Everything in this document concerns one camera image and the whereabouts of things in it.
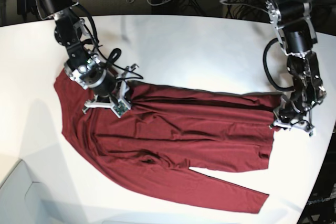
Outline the dark red long-sleeve t-shirt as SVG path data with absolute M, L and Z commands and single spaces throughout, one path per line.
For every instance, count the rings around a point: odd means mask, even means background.
M 278 94 L 224 95 L 147 83 L 131 88 L 132 108 L 83 112 L 93 93 L 61 73 L 54 83 L 62 134 L 116 184 L 150 197 L 196 207 L 260 211 L 268 195 L 195 171 L 267 169 Z

